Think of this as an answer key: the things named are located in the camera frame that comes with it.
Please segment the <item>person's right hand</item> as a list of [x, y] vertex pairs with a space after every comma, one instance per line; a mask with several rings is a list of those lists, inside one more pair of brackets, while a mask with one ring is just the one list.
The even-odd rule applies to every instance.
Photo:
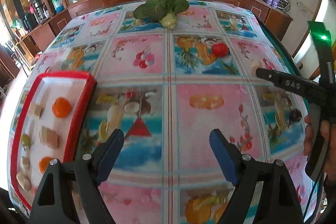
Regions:
[[[305, 128], [305, 139], [303, 141], [303, 155], [307, 156], [311, 152], [313, 148], [313, 129], [311, 126], [310, 118], [307, 115], [304, 118], [304, 122], [307, 124]], [[335, 125], [330, 125], [328, 121], [322, 121], [321, 122], [321, 135], [327, 140], [330, 141], [330, 150], [329, 150], [329, 156], [326, 160], [324, 171], [327, 174], [327, 183], [330, 185], [335, 184], [335, 178], [336, 178], [336, 129]]]

